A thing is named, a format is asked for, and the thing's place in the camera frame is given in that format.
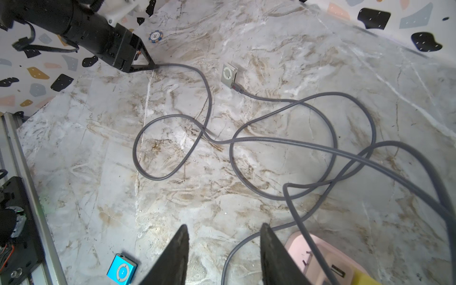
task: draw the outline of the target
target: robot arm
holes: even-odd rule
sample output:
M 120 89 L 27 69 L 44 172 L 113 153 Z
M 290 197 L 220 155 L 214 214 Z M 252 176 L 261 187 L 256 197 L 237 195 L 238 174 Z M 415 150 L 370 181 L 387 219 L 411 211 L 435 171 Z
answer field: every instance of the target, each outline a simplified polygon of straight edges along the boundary
M 86 48 L 110 66 L 126 73 L 155 69 L 157 66 L 137 35 L 114 23 L 111 18 L 109 23 L 96 12 L 102 3 L 102 0 L 0 0 L 0 23 L 8 29 L 13 27 L 14 21 L 30 22 L 60 35 L 73 47 L 80 45 Z M 130 4 L 127 8 L 133 9 L 134 5 Z M 115 19 L 115 11 L 119 8 L 114 13 L 106 12 L 106 16 Z M 27 45 L 16 45 L 15 48 L 24 50 Z M 132 65 L 138 51 L 148 64 Z

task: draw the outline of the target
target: black spot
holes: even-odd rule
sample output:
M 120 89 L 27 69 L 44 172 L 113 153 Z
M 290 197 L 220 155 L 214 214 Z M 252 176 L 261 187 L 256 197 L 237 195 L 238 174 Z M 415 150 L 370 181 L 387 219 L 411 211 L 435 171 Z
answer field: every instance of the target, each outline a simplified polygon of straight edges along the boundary
M 0 81 L 0 87 L 9 87 L 14 82 L 19 82 L 19 79 L 17 79 L 16 77 L 3 79 L 2 81 Z
M 137 17 L 136 18 L 136 21 L 138 22 L 139 25 L 141 25 L 142 23 L 144 23 L 144 18 L 141 18 L 141 17 Z
M 415 47 L 421 52 L 435 52 L 443 47 L 435 41 L 433 34 L 425 31 L 413 34 L 411 39 Z
M 66 76 L 65 74 L 60 74 L 56 81 L 51 85 L 51 89 L 60 92 L 68 87 L 71 82 L 73 82 L 73 78 Z
M 358 20 L 364 23 L 366 29 L 380 29 L 384 30 L 391 13 L 362 8 L 358 13 Z
M 86 57 L 83 59 L 83 67 L 89 67 L 94 65 L 98 61 L 98 56 Z
M 25 50 L 24 52 L 26 53 L 27 58 L 36 57 L 41 54 L 40 51 L 36 50 Z
M 152 16 L 152 14 L 154 13 L 154 8 L 155 8 L 155 3 L 157 2 L 157 0 L 150 0 L 149 2 L 149 6 L 147 6 L 147 8 L 145 9 L 145 12 L 150 16 Z

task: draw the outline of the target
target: screw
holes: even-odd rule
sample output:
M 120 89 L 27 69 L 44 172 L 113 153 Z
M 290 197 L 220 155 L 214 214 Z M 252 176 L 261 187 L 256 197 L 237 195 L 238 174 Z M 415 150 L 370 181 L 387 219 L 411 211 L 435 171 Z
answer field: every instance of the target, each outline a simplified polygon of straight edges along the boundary
M 11 272 L 11 278 L 19 278 L 19 276 L 22 275 L 22 268 L 18 268 L 16 270 L 14 270 L 13 272 Z

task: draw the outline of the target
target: wire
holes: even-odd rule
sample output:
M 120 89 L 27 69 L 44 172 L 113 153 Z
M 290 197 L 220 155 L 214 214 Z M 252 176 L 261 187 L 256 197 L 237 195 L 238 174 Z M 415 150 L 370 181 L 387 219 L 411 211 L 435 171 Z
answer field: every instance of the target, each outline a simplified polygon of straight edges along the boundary
M 6 246 L 7 246 L 7 245 L 5 244 L 5 246 L 3 247 L 3 250 L 1 251 L 0 255 L 3 254 L 3 252 L 5 251 Z
M 14 245 L 11 245 L 10 254 L 9 254 L 8 257 L 6 258 L 6 260 L 3 262 L 3 265 L 2 265 L 2 267 L 0 268 L 0 272 L 2 272 L 2 270 L 3 270 L 3 268 L 5 267 L 6 263 L 8 262 L 8 260 L 10 260 L 11 255 L 13 254 L 13 252 L 14 252 Z
M 36 50 L 36 51 L 43 51 L 43 52 L 77 52 L 79 50 L 79 46 L 72 42 L 66 41 L 66 44 L 74 47 L 74 49 L 66 49 L 66 48 L 58 48 L 58 47 L 48 47 L 48 46 L 40 46 L 40 45 L 31 45 L 35 40 L 35 28 L 33 25 L 25 20 L 16 19 L 21 24 L 27 24 L 30 27 L 30 38 L 23 37 L 20 38 L 18 41 L 12 44 L 13 48 L 15 48 L 18 52 L 27 51 L 27 50 Z
M 137 135 L 137 137 L 136 137 L 136 139 L 134 141 L 134 144 L 133 144 L 133 162 L 134 162 L 135 167 L 138 170 L 138 172 L 141 173 L 143 176 L 145 176 L 146 178 L 149 178 L 151 180 L 155 180 L 155 181 L 164 180 L 166 178 L 171 177 L 186 162 L 186 160 L 188 159 L 190 154 L 193 152 L 193 150 L 195 149 L 196 145 L 198 144 L 199 140 L 202 138 L 203 135 L 205 136 L 205 138 L 208 141 L 210 141 L 210 142 L 212 142 L 214 144 L 230 144 L 230 150 L 229 150 L 230 163 L 231 163 L 231 165 L 232 165 L 232 167 L 234 169 L 234 172 L 236 173 L 238 178 L 241 180 L 241 182 L 245 186 L 247 186 L 249 189 L 251 189 L 252 191 L 254 191 L 255 193 L 257 193 L 257 194 L 259 194 L 259 195 L 261 195 L 263 197 L 267 197 L 267 198 L 270 198 L 270 199 L 273 199 L 273 200 L 279 200 L 279 201 L 285 200 L 287 205 L 288 205 L 288 207 L 289 207 L 289 209 L 290 209 L 290 212 L 291 212 L 291 214 L 293 216 L 294 221 L 290 222 L 290 223 L 286 223 L 286 224 L 280 225 L 280 226 L 273 227 L 272 230 L 273 231 L 277 231 L 277 230 L 280 230 L 280 229 L 284 229 L 284 228 L 288 228 L 288 227 L 297 225 L 299 230 L 301 231 L 302 235 L 306 239 L 307 243 L 309 244 L 309 246 L 310 246 L 313 254 L 315 255 L 316 259 L 320 263 L 320 266 L 322 267 L 322 269 L 325 272 L 326 276 L 330 280 L 331 284 L 332 285 L 338 285 L 339 283 L 338 283 L 337 279 L 334 277 L 334 274 L 330 270 L 328 264 L 324 260 L 324 258 L 321 255 L 320 251 L 318 250 L 318 248 L 313 243 L 313 240 L 311 239 L 310 234 L 308 233 L 307 229 L 305 228 L 305 226 L 303 224 L 303 221 L 308 219 L 319 208 L 319 206 L 324 202 L 324 200 L 328 196 L 329 192 L 333 189 L 333 187 L 336 185 L 337 182 L 339 182 L 341 180 L 344 180 L 344 179 L 347 179 L 347 178 L 355 175 L 357 172 L 359 172 L 364 167 L 364 165 L 367 165 L 367 166 L 369 166 L 369 167 L 371 167 L 371 168 L 373 168 L 375 170 L 378 170 L 379 172 L 385 174 L 386 176 L 394 179 L 395 181 L 397 181 L 398 183 L 402 184 L 404 187 L 409 189 L 413 194 L 418 196 L 427 205 L 429 205 L 434 211 L 436 211 L 437 214 L 439 216 L 441 216 L 442 219 L 445 221 L 446 227 L 447 227 L 447 231 L 448 231 L 450 249 L 451 249 L 453 284 L 455 284 L 455 282 L 456 282 L 456 246 L 455 246 L 454 243 L 456 241 L 456 217 L 455 217 L 455 212 L 454 212 L 453 205 L 452 205 L 450 197 L 448 195 L 448 191 L 446 190 L 446 187 L 445 187 L 443 181 L 441 180 L 440 176 L 438 175 L 438 173 L 435 170 L 435 168 L 433 167 L 433 165 L 426 159 L 426 157 L 424 157 L 424 155 L 422 155 L 415 148 L 413 148 L 413 147 L 411 147 L 411 146 L 409 146 L 409 145 L 407 145 L 407 144 L 405 144 L 403 142 L 400 142 L 400 141 L 383 141 L 383 142 L 376 143 L 376 129 L 375 129 L 374 120 L 372 119 L 372 116 L 370 115 L 368 110 L 356 98 L 354 98 L 351 95 L 348 95 L 348 94 L 345 94 L 345 93 L 341 93 L 341 92 L 325 92 L 325 93 L 315 94 L 315 95 L 303 98 L 301 100 L 270 99 L 270 98 L 262 98 L 262 97 L 258 97 L 258 96 L 252 95 L 252 94 L 246 92 L 245 90 L 243 90 L 238 84 L 234 83 L 233 86 L 232 86 L 232 88 L 234 90 L 236 90 L 236 91 L 240 92 L 241 94 L 244 94 L 244 95 L 246 95 L 248 97 L 251 97 L 253 99 L 262 100 L 262 101 L 270 101 L 270 102 L 286 102 L 286 103 L 290 103 L 290 104 L 287 105 L 287 106 L 284 106 L 284 107 L 282 107 L 282 108 L 280 108 L 280 109 L 278 109 L 276 111 L 273 111 L 273 112 L 271 112 L 271 113 L 269 113 L 267 115 L 264 115 L 262 117 L 256 118 L 256 119 L 254 119 L 252 121 L 249 121 L 249 122 L 245 123 L 244 125 L 242 125 L 236 131 L 236 133 L 234 134 L 232 139 L 224 140 L 224 141 L 217 141 L 217 140 L 212 139 L 206 132 L 206 126 L 207 126 L 207 123 L 208 123 L 208 118 L 209 118 L 211 110 L 212 110 L 212 96 L 211 96 L 211 91 L 210 91 L 209 84 L 208 84 L 204 74 L 199 69 L 197 69 L 195 67 L 190 67 L 190 66 L 183 65 L 183 64 L 165 63 L 165 64 L 159 64 L 158 66 L 159 67 L 171 67 L 171 66 L 185 67 L 185 68 L 189 68 L 191 70 L 196 71 L 202 77 L 203 82 L 204 82 L 204 84 L 206 86 L 207 95 L 208 95 L 208 103 L 209 104 L 208 104 L 208 108 L 207 108 L 207 115 L 206 115 L 206 118 L 204 119 L 203 124 L 201 124 L 200 122 L 198 122 L 196 119 L 194 119 L 193 117 L 191 117 L 189 115 L 171 114 L 171 115 L 162 116 L 162 117 L 159 117 L 159 118 L 156 118 L 156 119 L 150 121 L 149 123 L 147 123 L 141 129 L 141 131 L 139 131 L 139 133 L 138 133 L 138 135 Z M 331 122 L 318 109 L 316 109 L 315 107 L 305 103 L 305 101 L 308 101 L 310 99 L 323 97 L 323 96 L 342 96 L 342 97 L 345 97 L 345 98 L 353 101 L 366 114 L 366 117 L 369 120 L 369 123 L 371 125 L 371 130 L 372 130 L 372 140 L 371 140 L 371 145 L 370 146 L 366 147 L 364 150 L 362 150 L 357 155 L 353 154 L 353 153 L 349 153 L 349 152 L 343 151 L 343 150 L 339 150 L 337 148 L 337 137 L 336 137 L 336 133 L 334 131 L 334 128 L 333 128 Z M 293 106 L 296 106 L 296 105 L 306 106 L 306 107 L 312 109 L 313 111 L 315 111 L 320 117 L 322 117 L 322 119 L 328 125 L 328 128 L 329 128 L 329 130 L 331 132 L 331 135 L 332 135 L 332 146 L 333 147 L 313 144 L 313 143 L 304 142 L 304 141 L 289 140 L 289 139 L 282 139 L 282 138 L 272 138 L 272 137 L 241 137 L 241 138 L 237 138 L 237 135 L 244 128 L 249 126 L 250 124 L 258 122 L 260 120 L 263 120 L 263 119 L 265 119 L 267 117 L 270 117 L 270 116 L 272 116 L 274 114 L 277 114 L 279 112 L 287 110 L 287 109 L 289 109 L 289 108 L 291 108 Z M 185 119 L 188 119 L 192 123 L 194 123 L 201 130 L 201 132 L 199 133 L 198 137 L 195 139 L 195 142 L 193 143 L 193 145 L 190 148 L 189 152 L 185 155 L 185 157 L 182 159 L 182 161 L 178 164 L 178 166 L 173 171 L 171 171 L 169 174 L 167 174 L 167 175 L 165 175 L 163 177 L 155 177 L 155 176 L 152 176 L 149 173 L 147 173 L 141 167 L 141 165 L 140 165 L 140 163 L 138 161 L 137 154 L 136 154 L 137 146 L 138 146 L 139 139 L 141 138 L 142 134 L 144 133 L 144 131 L 148 127 L 150 127 L 152 124 L 154 124 L 154 123 L 156 123 L 158 121 L 161 121 L 161 120 L 167 119 L 167 118 L 185 118 Z M 280 197 L 280 196 L 270 195 L 268 193 L 260 191 L 252 183 L 250 183 L 244 177 L 244 175 L 241 173 L 241 171 L 237 168 L 237 166 L 236 166 L 236 164 L 234 162 L 234 158 L 233 158 L 233 145 L 234 145 L 234 143 L 246 142 L 246 141 L 256 141 L 256 142 L 260 142 L 261 141 L 261 142 L 279 143 L 279 144 L 285 144 L 285 145 L 300 146 L 300 147 L 305 147 L 305 148 L 310 148 L 310 149 L 314 149 L 314 150 L 320 150 L 320 151 L 331 153 L 332 157 L 331 157 L 330 164 L 328 165 L 328 168 L 323 173 L 322 177 L 319 179 L 318 182 L 311 183 L 311 184 L 306 184 L 306 185 L 294 184 L 294 183 L 286 183 L 286 184 L 283 185 L 284 196 Z M 427 194 L 420 187 L 418 187 L 414 183 L 410 182 L 409 180 L 405 179 L 404 177 L 400 176 L 396 172 L 394 172 L 394 171 L 392 171 L 392 170 L 390 170 L 390 169 L 388 169 L 388 168 L 386 168 L 386 167 L 384 167 L 384 166 L 382 166 L 382 165 L 380 165 L 380 164 L 378 164 L 378 163 L 376 163 L 374 161 L 369 160 L 370 156 L 372 155 L 372 152 L 376 148 L 384 147 L 384 146 L 396 146 L 398 148 L 401 148 L 401 149 L 409 152 L 412 156 L 414 156 L 420 162 L 420 164 L 424 167 L 426 173 L 428 174 L 429 178 L 431 179 L 432 185 L 435 188 L 435 191 L 437 192 L 437 196 L 438 196 L 440 202 L 437 202 L 434 198 L 432 198 L 432 196 Z M 338 173 L 336 178 L 330 179 L 330 180 L 325 180 L 326 177 L 329 175 L 330 171 L 332 170 L 332 167 L 334 165 L 334 160 L 335 160 L 335 157 L 337 155 L 342 156 L 342 157 L 346 157 L 346 158 L 350 159 L 350 161 Z M 357 167 L 355 167 L 351 172 L 345 174 L 345 172 L 347 172 L 347 170 L 356 162 L 359 162 L 359 165 Z M 324 193 L 320 196 L 320 198 L 318 199 L 318 201 L 316 202 L 314 207 L 309 212 L 307 212 L 303 217 L 299 217 L 299 215 L 298 215 L 298 213 L 297 213 L 297 211 L 296 211 L 296 209 L 295 209 L 295 207 L 294 207 L 294 205 L 292 203 L 292 200 L 296 199 L 296 198 L 299 198 L 299 197 L 302 197 L 302 196 L 312 192 L 317 187 L 323 186 L 323 185 L 328 185 L 328 187 L 324 191 Z M 299 194 L 290 196 L 288 194 L 288 188 L 289 187 L 299 188 L 299 189 L 306 189 L 306 190 L 301 192 L 301 193 L 299 193 Z M 246 239 L 244 239 L 243 241 L 241 241 L 230 252 L 230 254 L 227 257 L 227 260 L 225 261 L 225 265 L 223 266 L 221 285 L 225 284 L 226 274 L 227 274 L 227 270 L 228 270 L 228 265 L 229 265 L 229 262 L 230 262 L 231 258 L 234 256 L 234 254 L 244 244 L 246 244 L 248 241 L 250 241 L 250 240 L 252 240 L 252 239 L 254 239 L 255 237 L 258 237 L 258 236 L 259 236 L 259 232 L 258 233 L 254 233 L 253 235 L 251 235 L 251 236 L 247 237 Z

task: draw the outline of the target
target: yellow object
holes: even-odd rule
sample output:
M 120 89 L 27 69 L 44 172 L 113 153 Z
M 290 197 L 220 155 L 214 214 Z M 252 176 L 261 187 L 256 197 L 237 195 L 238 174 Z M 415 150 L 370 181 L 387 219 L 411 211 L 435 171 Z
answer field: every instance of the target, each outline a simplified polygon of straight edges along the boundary
M 49 79 L 49 76 L 47 74 L 45 74 L 43 71 L 39 70 L 36 67 L 29 67 L 29 68 L 27 68 L 27 70 L 29 71 L 30 75 L 33 78 L 36 78 L 36 79 Z
M 353 274 L 352 285 L 381 285 L 369 275 L 355 269 Z
M 31 105 L 32 103 L 33 103 L 33 101 L 27 99 L 27 100 L 25 100 L 24 102 L 20 103 L 19 105 L 20 105 L 21 107 L 26 107 L 26 106 L 28 106 L 28 105 Z

